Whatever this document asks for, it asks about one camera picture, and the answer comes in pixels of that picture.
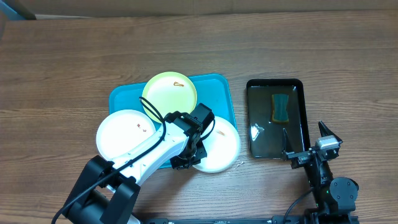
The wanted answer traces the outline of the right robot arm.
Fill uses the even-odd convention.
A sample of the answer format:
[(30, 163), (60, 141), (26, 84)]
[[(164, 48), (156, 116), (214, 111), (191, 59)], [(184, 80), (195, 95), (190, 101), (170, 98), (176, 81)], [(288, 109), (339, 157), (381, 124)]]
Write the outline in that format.
[[(358, 223), (351, 216), (356, 210), (359, 185), (347, 177), (334, 177), (328, 162), (339, 156), (343, 140), (323, 121), (318, 122), (321, 137), (314, 146), (303, 152), (294, 152), (286, 130), (282, 136), (282, 158), (291, 162), (291, 168), (303, 167), (310, 189), (301, 195), (285, 212), (282, 223)], [(308, 208), (301, 216), (290, 212), (301, 200), (312, 194), (316, 207)]]

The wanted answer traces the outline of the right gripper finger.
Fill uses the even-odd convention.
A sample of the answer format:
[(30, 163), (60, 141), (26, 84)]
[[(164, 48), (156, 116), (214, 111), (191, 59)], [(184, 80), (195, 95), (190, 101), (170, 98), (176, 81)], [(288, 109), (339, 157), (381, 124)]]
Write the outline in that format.
[(335, 134), (326, 126), (323, 121), (318, 122), (321, 137), (334, 136)]
[(283, 160), (289, 160), (290, 156), (294, 154), (293, 147), (291, 146), (287, 130), (284, 128), (283, 129), (283, 136), (282, 136), (282, 159)]

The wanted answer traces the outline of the white plate with red stain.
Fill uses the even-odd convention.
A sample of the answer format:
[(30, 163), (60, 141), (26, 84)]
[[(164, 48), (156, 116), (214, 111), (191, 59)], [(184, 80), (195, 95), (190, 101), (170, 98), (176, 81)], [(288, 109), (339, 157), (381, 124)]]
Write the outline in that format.
[(134, 149), (156, 132), (152, 120), (136, 110), (121, 110), (107, 116), (96, 132), (99, 154), (111, 160)]

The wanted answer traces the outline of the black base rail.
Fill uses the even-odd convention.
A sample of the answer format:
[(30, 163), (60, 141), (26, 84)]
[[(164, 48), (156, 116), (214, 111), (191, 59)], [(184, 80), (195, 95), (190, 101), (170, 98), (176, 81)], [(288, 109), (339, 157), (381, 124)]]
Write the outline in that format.
[(336, 220), (326, 220), (321, 218), (318, 221), (304, 215), (288, 216), (284, 220), (283, 215), (275, 215), (272, 218), (213, 218), (213, 219), (181, 219), (169, 220), (167, 218), (148, 218), (141, 220), (143, 224), (310, 224), (310, 223), (351, 223), (359, 224), (358, 217), (338, 218)]

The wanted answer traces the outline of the green yellow sponge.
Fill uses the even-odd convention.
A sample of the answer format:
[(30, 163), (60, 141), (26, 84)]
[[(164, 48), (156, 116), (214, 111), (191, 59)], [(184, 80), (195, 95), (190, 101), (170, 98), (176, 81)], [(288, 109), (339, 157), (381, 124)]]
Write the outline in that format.
[(289, 96), (286, 94), (273, 94), (272, 100), (272, 115), (271, 121), (274, 123), (288, 123), (288, 104)]

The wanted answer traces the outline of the dark corner object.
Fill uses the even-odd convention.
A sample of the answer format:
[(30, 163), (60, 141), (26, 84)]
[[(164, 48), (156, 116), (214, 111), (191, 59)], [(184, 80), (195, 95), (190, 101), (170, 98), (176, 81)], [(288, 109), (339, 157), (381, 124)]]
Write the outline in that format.
[(33, 12), (28, 10), (19, 0), (1, 0), (1, 12), (9, 20), (36, 20)]

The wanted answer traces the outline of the yellow-green plate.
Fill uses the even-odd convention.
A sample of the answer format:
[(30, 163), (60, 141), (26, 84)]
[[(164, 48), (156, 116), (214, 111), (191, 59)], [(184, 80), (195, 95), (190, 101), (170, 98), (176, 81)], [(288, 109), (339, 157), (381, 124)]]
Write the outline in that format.
[(149, 101), (164, 118), (167, 113), (191, 113), (197, 105), (197, 90), (193, 82), (178, 72), (163, 72), (145, 85), (142, 97)]

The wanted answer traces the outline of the teal plastic tray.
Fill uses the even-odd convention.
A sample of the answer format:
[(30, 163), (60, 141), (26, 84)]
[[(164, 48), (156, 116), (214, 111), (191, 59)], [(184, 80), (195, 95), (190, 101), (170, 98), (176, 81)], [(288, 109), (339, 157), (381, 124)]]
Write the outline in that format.
[[(197, 90), (197, 103), (209, 107), (213, 114), (229, 121), (236, 128), (233, 102), (228, 81), (220, 74), (206, 74), (188, 77)], [(123, 85), (115, 88), (109, 96), (109, 112), (136, 110), (145, 112), (139, 102), (146, 83)]]

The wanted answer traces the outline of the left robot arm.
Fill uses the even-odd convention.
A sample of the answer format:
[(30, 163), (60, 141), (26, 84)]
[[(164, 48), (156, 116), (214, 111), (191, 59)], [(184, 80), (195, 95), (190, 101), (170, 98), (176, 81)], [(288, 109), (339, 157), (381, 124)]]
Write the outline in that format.
[(215, 116), (200, 103), (191, 113), (173, 112), (162, 116), (145, 98), (143, 107), (161, 120), (160, 129), (127, 153), (109, 161), (95, 156), (84, 166), (63, 207), (72, 223), (139, 223), (132, 215), (141, 185), (163, 163), (173, 169), (188, 169), (207, 156), (203, 140), (206, 128), (215, 126)]

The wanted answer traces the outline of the white plate with orange stain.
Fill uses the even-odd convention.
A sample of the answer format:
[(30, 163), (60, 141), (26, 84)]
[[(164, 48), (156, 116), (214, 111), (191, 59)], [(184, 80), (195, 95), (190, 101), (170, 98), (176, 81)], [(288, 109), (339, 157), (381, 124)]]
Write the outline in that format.
[(193, 165), (199, 171), (206, 173), (218, 173), (231, 167), (237, 160), (241, 141), (237, 129), (227, 120), (219, 116), (207, 127), (203, 136), (210, 135), (203, 140), (207, 156), (200, 163)]

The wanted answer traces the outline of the black water tray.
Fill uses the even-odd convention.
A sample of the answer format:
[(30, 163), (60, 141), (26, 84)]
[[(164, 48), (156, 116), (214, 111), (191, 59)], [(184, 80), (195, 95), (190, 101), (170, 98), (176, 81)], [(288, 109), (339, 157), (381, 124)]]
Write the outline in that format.
[[(289, 96), (288, 123), (271, 121), (273, 94)], [(283, 129), (294, 152), (310, 147), (303, 83), (296, 78), (252, 79), (246, 83), (249, 123), (249, 149), (253, 157), (280, 159)]]

